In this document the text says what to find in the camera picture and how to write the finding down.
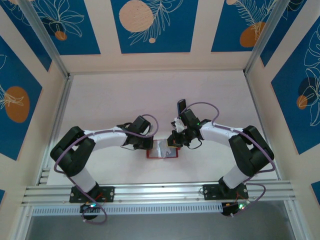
beige wall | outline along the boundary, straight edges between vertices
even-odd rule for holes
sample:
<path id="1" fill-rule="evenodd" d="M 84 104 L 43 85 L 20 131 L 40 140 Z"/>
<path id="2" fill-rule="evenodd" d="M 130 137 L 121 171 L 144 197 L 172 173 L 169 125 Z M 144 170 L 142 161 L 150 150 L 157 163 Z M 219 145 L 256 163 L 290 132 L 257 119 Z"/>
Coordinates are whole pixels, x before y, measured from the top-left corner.
<path id="1" fill-rule="evenodd" d="M 320 180 L 320 144 L 298 155 L 271 81 L 319 16 L 320 1 L 307 0 L 266 68 L 259 60 L 248 76 L 280 170 L 293 184 L 314 239 L 320 236 L 320 207 L 311 183 Z"/>
<path id="2" fill-rule="evenodd" d="M 225 0 L 199 0 L 190 53 L 121 54 L 110 0 L 84 0 L 101 55 L 64 55 L 71 73 L 243 69 L 250 51 L 211 53 Z"/>
<path id="3" fill-rule="evenodd" d="M 1 37 L 42 86 L 17 161 L 0 154 L 0 189 L 5 190 L 0 206 L 0 239 L 5 240 L 10 235 L 26 186 L 35 183 L 65 81 L 54 64 L 49 72 L 44 69 L 1 7 L 0 22 Z"/>

black cable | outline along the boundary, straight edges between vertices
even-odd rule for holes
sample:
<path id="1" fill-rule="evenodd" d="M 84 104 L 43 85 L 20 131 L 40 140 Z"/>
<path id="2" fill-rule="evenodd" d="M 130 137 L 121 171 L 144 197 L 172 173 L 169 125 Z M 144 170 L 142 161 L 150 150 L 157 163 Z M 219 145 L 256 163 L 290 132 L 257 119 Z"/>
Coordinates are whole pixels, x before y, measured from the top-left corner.
<path id="1" fill-rule="evenodd" d="M 124 146 L 120 146 L 120 148 L 127 149 L 127 150 L 130 150 L 130 151 L 135 151 L 136 150 L 136 149 L 130 149 L 130 148 L 127 148 L 127 147 L 124 147 Z"/>
<path id="2" fill-rule="evenodd" d="M 201 195 L 205 195 L 205 193 L 204 193 L 204 188 L 203 188 L 203 187 L 201 187 L 201 188 L 199 189 L 199 193 L 200 193 Z"/>
<path id="3" fill-rule="evenodd" d="M 190 149 L 190 150 L 195 150 L 195 149 L 197 149 L 197 148 L 200 148 L 201 145 L 202 145 L 202 141 L 201 141 L 199 138 L 198 138 L 198 141 L 200 142 L 200 145 L 199 145 L 199 146 L 196 146 L 196 147 L 194 147 L 194 148 L 190 148 L 189 146 L 187 146 L 187 148 Z"/>
<path id="4" fill-rule="evenodd" d="M 140 133 L 141 136 L 146 136 L 146 135 L 150 132 L 151 124 L 149 124 L 148 127 L 149 127 L 149 129 L 148 129 L 148 131 L 146 132 L 146 134 L 141 134 L 141 133 Z"/>

white floral drawing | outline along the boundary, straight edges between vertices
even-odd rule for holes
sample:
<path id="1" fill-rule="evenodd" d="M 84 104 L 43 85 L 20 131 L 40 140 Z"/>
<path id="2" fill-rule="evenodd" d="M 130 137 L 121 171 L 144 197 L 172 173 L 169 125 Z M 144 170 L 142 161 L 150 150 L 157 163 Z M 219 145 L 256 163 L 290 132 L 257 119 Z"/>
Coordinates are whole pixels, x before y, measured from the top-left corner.
<path id="1" fill-rule="evenodd" d="M 231 1 L 238 8 L 240 17 L 246 21 L 249 27 L 254 29 L 254 38 L 257 40 L 262 31 L 262 22 L 270 15 L 278 0 L 270 0 L 267 4 L 266 0 L 259 8 L 255 0 L 235 0 Z"/>
<path id="2" fill-rule="evenodd" d="M 11 11 L 12 15 L 16 19 L 18 19 L 21 22 L 23 22 L 24 24 L 30 26 L 28 20 L 26 19 L 25 15 L 23 14 L 23 12 L 21 11 L 20 7 L 17 4 L 15 4 L 9 0 L 1 0 L 1 1 Z"/>
<path id="3" fill-rule="evenodd" d="M 288 19 L 288 14 L 289 12 L 296 12 L 299 11 L 301 6 L 303 5 L 303 2 L 305 0 L 298 0 L 297 2 L 295 1 L 290 1 L 288 6 L 286 7 L 284 13 L 282 14 L 282 17 L 287 20 Z"/>
<path id="4" fill-rule="evenodd" d="M 308 86 L 298 99 L 298 107 L 310 107 L 310 126 L 320 123 L 320 25 L 313 33 L 304 56 Z"/>
<path id="5" fill-rule="evenodd" d="M 275 8 L 279 0 L 264 0 L 261 7 L 258 7 L 255 0 L 226 0 L 227 4 L 235 5 L 238 9 L 240 17 L 246 21 L 249 27 L 254 29 L 254 38 L 257 40 L 262 31 L 262 23 L 266 21 L 272 10 Z M 299 2 L 290 1 L 282 17 L 287 20 L 290 11 L 298 11 L 305 0 Z"/>
<path id="6" fill-rule="evenodd" d="M 6 6 L 17 19 L 29 25 L 18 5 L 9 0 L 1 1 L 7 3 Z M 81 23 L 85 16 L 70 10 L 69 0 L 33 0 L 30 3 L 49 35 L 60 41 L 67 39 L 67 33 L 82 37 L 83 33 L 77 24 Z"/>
<path id="7" fill-rule="evenodd" d="M 158 36 L 161 35 L 162 31 L 166 30 L 166 27 L 170 27 L 170 13 L 177 10 L 183 3 L 184 0 L 131 0 L 126 4 L 131 4 L 134 7 L 137 4 L 143 4 L 144 9 L 140 13 L 140 19 L 138 19 L 141 25 L 145 24 L 146 15 L 151 15 L 152 19 L 150 25 L 146 26 L 146 29 L 140 31 L 131 31 L 132 39 L 130 45 L 133 45 L 139 41 L 149 41 L 154 43 Z"/>
<path id="8" fill-rule="evenodd" d="M 0 70 L 5 66 L 7 60 L 7 56 L 0 54 Z M 0 110 L 3 109 L 6 105 L 10 106 L 10 104 L 17 104 L 19 106 L 23 106 L 22 100 L 24 97 L 14 97 L 8 94 L 0 84 Z"/>

white table surface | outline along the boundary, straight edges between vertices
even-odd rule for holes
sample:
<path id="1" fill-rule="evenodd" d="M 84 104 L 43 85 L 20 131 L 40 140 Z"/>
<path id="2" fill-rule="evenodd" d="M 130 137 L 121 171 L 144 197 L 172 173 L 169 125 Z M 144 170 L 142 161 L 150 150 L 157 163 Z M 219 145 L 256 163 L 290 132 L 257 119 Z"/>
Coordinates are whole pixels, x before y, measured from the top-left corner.
<path id="1" fill-rule="evenodd" d="M 217 123 L 261 130 L 246 79 L 239 71 L 153 71 L 74 76 L 59 139 L 73 126 L 83 130 L 109 129 L 151 114 L 159 121 L 154 139 L 166 139 L 177 116 L 177 101 L 210 102 L 220 109 Z M 191 107 L 200 119 L 212 119 L 216 111 L 207 105 Z M 109 147 L 91 154 L 87 169 L 99 184 L 140 184 L 217 181 L 236 163 L 227 146 L 213 141 L 179 151 L 178 158 L 147 159 L 145 150 Z M 275 172 L 256 179 L 277 179 Z M 69 180 L 50 170 L 48 185 L 67 185 Z"/>

blue wall panel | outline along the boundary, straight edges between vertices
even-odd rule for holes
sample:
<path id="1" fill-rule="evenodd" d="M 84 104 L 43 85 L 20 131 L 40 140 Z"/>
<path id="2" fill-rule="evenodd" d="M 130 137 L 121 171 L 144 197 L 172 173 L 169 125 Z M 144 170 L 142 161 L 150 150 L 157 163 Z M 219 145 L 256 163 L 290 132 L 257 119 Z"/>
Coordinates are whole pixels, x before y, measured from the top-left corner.
<path id="1" fill-rule="evenodd" d="M 320 143 L 320 18 L 272 80 L 299 154 Z"/>
<path id="2" fill-rule="evenodd" d="M 0 0 L 0 5 L 23 36 L 24 40 L 28 43 L 39 61 L 42 63 L 43 67 L 48 71 L 52 60 L 45 48 L 42 46 L 37 35 L 32 30 L 28 20 L 21 12 L 19 6 L 9 0 Z"/>
<path id="3" fill-rule="evenodd" d="M 198 0 L 111 0 L 121 52 L 191 51 Z"/>
<path id="4" fill-rule="evenodd" d="M 266 66 L 286 35 L 287 31 L 295 21 L 307 0 L 291 0 L 286 10 L 282 14 L 278 24 L 276 25 L 270 39 L 263 49 L 260 57 L 264 66 Z"/>
<path id="5" fill-rule="evenodd" d="M 17 160 L 41 85 L 0 37 L 0 153 Z"/>
<path id="6" fill-rule="evenodd" d="M 100 54 L 84 0 L 31 3 L 61 55 Z"/>
<path id="7" fill-rule="evenodd" d="M 0 189 L 0 206 L 1 206 L 1 202 L 2 202 L 2 199 L 4 198 L 4 196 L 5 196 L 5 191 L 4 190 L 1 190 Z"/>

